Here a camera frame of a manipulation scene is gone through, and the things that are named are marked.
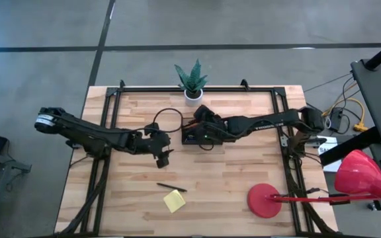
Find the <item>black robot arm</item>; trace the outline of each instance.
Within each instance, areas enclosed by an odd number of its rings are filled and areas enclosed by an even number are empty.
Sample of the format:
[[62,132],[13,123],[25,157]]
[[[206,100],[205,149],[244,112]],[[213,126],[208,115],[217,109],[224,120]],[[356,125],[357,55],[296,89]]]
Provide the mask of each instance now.
[[92,157],[103,158],[113,148],[117,151],[132,155],[152,154],[157,159],[158,168],[169,164],[171,150],[163,151],[170,145],[170,138],[159,130],[158,124],[153,123],[145,127],[145,135],[137,130],[102,126],[76,118],[62,108],[41,108],[34,127],[45,134],[60,134],[70,143],[82,145]]
[[202,105],[194,113],[194,120],[184,129],[196,136],[196,140],[235,142],[257,130],[280,126],[292,126],[304,135],[316,135],[324,130],[321,114],[311,108],[290,109],[285,112],[256,116],[230,116],[221,118]]

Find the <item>wooden table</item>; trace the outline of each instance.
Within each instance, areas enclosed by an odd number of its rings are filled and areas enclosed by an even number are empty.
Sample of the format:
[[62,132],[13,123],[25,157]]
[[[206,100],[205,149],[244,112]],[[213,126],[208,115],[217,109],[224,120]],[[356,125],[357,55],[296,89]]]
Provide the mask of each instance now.
[[[286,88],[289,108],[306,105],[301,86],[281,87]],[[84,120],[99,124],[105,91],[106,87],[89,88]],[[224,117],[273,113],[268,93],[205,93],[203,103]],[[180,110],[185,117],[192,117],[195,110],[185,106],[183,93],[122,93],[116,125],[119,128],[144,127],[166,107]],[[167,111],[157,122],[162,130],[172,130],[179,126],[180,118],[175,112]],[[260,182],[275,186],[280,193],[288,192],[275,129],[254,132],[235,143],[216,146],[212,151],[182,145],[180,132],[170,136],[170,148],[174,152],[170,154],[170,165],[163,169],[156,167],[151,155],[112,152],[100,235],[294,235],[289,204],[283,204],[276,217],[264,219],[253,215],[246,203],[248,190]],[[76,151],[72,162],[84,154],[84,151]],[[302,160],[306,188],[327,190],[321,166],[311,159]],[[86,159],[70,169],[56,231],[65,228],[82,207],[91,164],[92,159]],[[171,214],[163,201],[170,190],[156,182],[187,189],[188,192],[182,194],[186,205]],[[327,194],[318,192],[310,196]],[[329,204],[313,206],[336,230],[332,207]],[[305,224],[301,206],[299,211]],[[90,224],[93,224],[93,212]]]

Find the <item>gray floor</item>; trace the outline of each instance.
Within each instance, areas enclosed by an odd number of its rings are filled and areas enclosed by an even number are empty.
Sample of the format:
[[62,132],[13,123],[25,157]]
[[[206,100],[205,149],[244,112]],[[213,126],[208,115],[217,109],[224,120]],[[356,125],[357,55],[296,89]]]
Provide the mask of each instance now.
[[[108,2],[0,0],[0,47],[97,46]],[[106,39],[107,46],[309,43],[381,43],[381,0],[117,0]],[[378,50],[105,52],[95,84],[176,85],[173,65],[189,70],[199,58],[211,85],[245,78],[252,85],[308,89],[348,73],[352,61]],[[0,53],[0,135],[12,141],[14,158],[33,164],[4,196],[0,237],[53,232],[71,150],[60,136],[36,132],[33,123],[41,106],[80,116],[94,58],[95,52]],[[307,92],[306,99],[326,109],[344,82]],[[356,104],[347,108],[360,114]],[[368,112],[366,126],[373,126]],[[333,190],[333,175],[326,176]],[[381,237],[381,212],[356,203],[335,213],[343,233]]]

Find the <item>yellow sticky note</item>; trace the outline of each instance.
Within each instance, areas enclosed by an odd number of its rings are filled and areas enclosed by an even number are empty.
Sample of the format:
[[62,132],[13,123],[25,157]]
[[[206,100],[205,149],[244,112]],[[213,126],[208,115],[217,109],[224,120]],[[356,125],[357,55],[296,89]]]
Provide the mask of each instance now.
[[185,199],[180,195],[179,191],[174,190],[164,197],[165,205],[169,208],[170,212],[176,212],[179,208],[186,204]]

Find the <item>potted plant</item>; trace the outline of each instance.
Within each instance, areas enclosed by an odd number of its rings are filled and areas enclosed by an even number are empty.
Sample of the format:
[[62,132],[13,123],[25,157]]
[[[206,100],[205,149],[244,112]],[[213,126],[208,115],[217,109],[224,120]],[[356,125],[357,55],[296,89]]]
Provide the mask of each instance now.
[[205,78],[207,75],[200,77],[201,74],[201,65],[199,64],[199,59],[196,60],[195,66],[193,67],[190,75],[187,75],[183,69],[175,65],[176,71],[179,74],[180,81],[182,85],[179,84],[179,87],[184,91],[185,102],[188,106],[198,106],[202,103],[202,96],[204,92],[202,88],[207,83]]

